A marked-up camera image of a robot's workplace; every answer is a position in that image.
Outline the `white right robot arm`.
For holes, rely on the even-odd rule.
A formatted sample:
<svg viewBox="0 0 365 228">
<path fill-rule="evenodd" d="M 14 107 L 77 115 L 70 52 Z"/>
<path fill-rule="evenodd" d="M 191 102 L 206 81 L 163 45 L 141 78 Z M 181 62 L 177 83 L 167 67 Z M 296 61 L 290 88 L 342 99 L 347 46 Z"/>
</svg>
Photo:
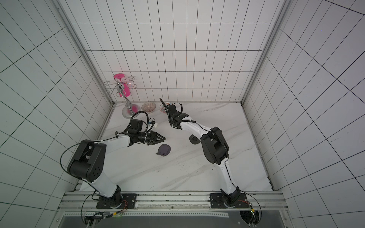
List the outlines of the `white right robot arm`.
<svg viewBox="0 0 365 228">
<path fill-rule="evenodd" d="M 210 163 L 217 165 L 221 171 L 224 184 L 220 189 L 222 194 L 220 202 L 226 208 L 234 208 L 238 203 L 243 203 L 254 212 L 255 210 L 252 204 L 247 201 L 247 198 L 240 199 L 244 195 L 244 192 L 234 184 L 230 175 L 229 146 L 222 134 L 222 130 L 218 127 L 209 128 L 199 124 L 183 112 L 182 104 L 180 105 L 181 110 L 178 111 L 175 103 L 166 104 L 162 99 L 160 101 L 168 116 L 170 126 L 175 129 L 187 131 L 195 137 L 202 145 L 205 158 Z"/>
</svg>

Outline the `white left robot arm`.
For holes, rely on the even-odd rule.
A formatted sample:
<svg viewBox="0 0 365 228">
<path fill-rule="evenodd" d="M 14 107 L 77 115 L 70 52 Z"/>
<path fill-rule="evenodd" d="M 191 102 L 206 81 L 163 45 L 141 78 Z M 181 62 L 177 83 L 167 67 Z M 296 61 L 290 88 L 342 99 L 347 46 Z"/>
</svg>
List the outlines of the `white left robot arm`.
<svg viewBox="0 0 365 228">
<path fill-rule="evenodd" d="M 112 181 L 108 172 L 111 170 L 112 158 L 118 158 L 117 152 L 134 144 L 156 145 L 165 141 L 165 137 L 153 131 L 156 120 L 147 117 L 137 119 L 132 115 L 129 124 L 122 132 L 115 132 L 106 140 L 82 140 L 74 145 L 76 149 L 69 160 L 65 172 L 86 182 L 98 194 L 97 209 L 131 209 L 134 207 L 135 194 L 124 196 L 121 188 Z"/>
</svg>

